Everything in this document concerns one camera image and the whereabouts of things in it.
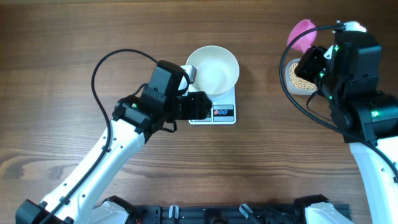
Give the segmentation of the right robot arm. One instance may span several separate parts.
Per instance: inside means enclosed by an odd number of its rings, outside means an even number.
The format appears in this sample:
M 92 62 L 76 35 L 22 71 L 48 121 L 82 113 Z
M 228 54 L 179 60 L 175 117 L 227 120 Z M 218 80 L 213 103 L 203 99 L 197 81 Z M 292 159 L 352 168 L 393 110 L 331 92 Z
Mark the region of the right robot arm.
M 373 223 L 397 223 L 397 97 L 377 89 L 381 46 L 367 32 L 339 31 L 330 50 L 311 46 L 295 74 L 328 100 L 361 173 Z

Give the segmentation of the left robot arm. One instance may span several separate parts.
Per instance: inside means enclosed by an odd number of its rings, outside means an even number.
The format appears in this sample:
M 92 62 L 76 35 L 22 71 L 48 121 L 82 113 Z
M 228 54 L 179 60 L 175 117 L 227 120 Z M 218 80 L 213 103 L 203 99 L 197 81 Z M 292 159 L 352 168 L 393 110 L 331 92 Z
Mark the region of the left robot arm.
M 142 95 L 120 99 L 98 142 L 72 173 L 40 203 L 26 200 L 16 223 L 136 223 L 135 206 L 119 197 L 95 204 L 122 166 L 139 152 L 165 123 L 206 118 L 211 100 L 189 92 L 196 79 L 193 65 L 159 61 Z

